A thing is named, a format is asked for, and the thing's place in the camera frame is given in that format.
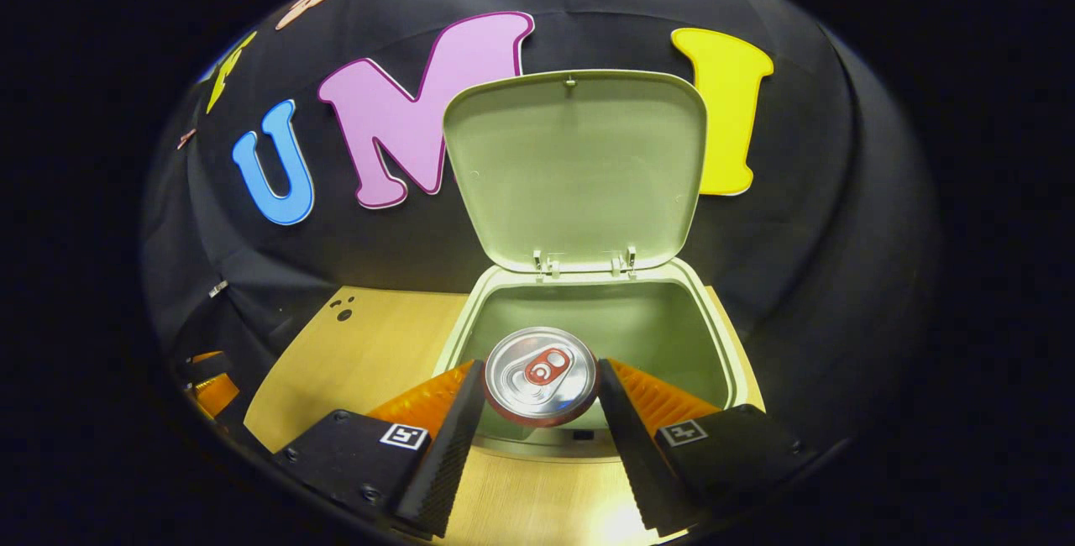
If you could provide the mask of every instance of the lid hinge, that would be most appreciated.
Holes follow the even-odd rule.
[[[538,282],[544,282],[545,275],[551,275],[553,278],[560,277],[560,261],[553,259],[551,256],[543,261],[541,250],[534,250],[534,271],[538,271]]]
[[[635,252],[634,246],[627,247],[627,259],[624,259],[621,255],[615,255],[612,258],[612,275],[613,277],[619,277],[622,270],[627,270],[627,275],[630,278],[637,277],[634,272],[634,262],[637,258],[637,252]]]
[[[634,273],[634,258],[637,256],[637,252],[634,250],[634,246],[627,247],[627,275],[630,278],[637,277]]]

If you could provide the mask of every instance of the table surface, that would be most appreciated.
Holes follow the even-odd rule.
[[[764,410],[735,329],[713,288],[706,292],[743,360],[748,402]],[[275,452],[333,410],[369,412],[427,380],[465,302],[467,294],[339,289],[269,371],[246,428]],[[521,460],[472,447],[446,535],[434,542],[642,545],[679,534],[660,538],[642,527],[618,460]]]

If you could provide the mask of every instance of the soda can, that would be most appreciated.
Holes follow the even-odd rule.
[[[485,396],[513,422],[557,427],[578,418],[593,403],[597,371],[590,349],[563,329],[519,329],[489,354]]]

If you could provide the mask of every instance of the foam letter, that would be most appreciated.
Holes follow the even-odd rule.
[[[276,153],[280,155],[284,171],[287,172],[289,190],[287,195],[276,195],[266,179],[264,170],[258,160],[256,132],[246,132],[231,150],[231,159],[239,163],[243,172],[243,182],[254,198],[258,210],[269,220],[277,225],[295,225],[305,219],[314,209],[314,182],[310,177],[306,160],[295,140],[295,129],[291,128],[291,114],[295,114],[295,102],[284,101],[273,106],[261,120],[261,130],[272,136]]]
[[[672,44],[694,63],[694,87],[710,110],[702,195],[740,195],[754,172],[746,164],[761,78],[773,60],[761,49],[727,33],[685,27]]]
[[[231,70],[235,68],[235,63],[239,61],[239,55],[242,55],[245,45],[250,44],[250,41],[253,41],[254,37],[257,37],[257,32],[254,32],[250,33],[249,37],[246,37],[246,40],[240,42],[238,47],[235,47],[235,49],[233,49],[233,52],[231,52],[230,55],[221,61],[220,72],[216,75],[216,82],[213,83],[213,92],[209,96],[209,106],[205,109],[206,116],[213,109],[213,105],[216,105],[216,99],[220,98],[220,94],[224,91],[224,80],[227,78],[228,74],[231,74]]]
[[[520,75],[519,47],[533,27],[533,17],[522,13],[481,14],[449,25],[433,42],[415,98],[372,59],[347,63],[322,82],[319,96],[335,110],[360,205],[387,209],[406,199],[405,183],[388,174],[382,150],[426,193],[440,192],[445,106],[470,86]]]

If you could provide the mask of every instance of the pull tab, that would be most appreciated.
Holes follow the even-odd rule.
[[[571,368],[571,363],[568,355],[560,349],[551,348],[527,363],[524,376],[531,385],[544,387],[559,378],[569,368]]]

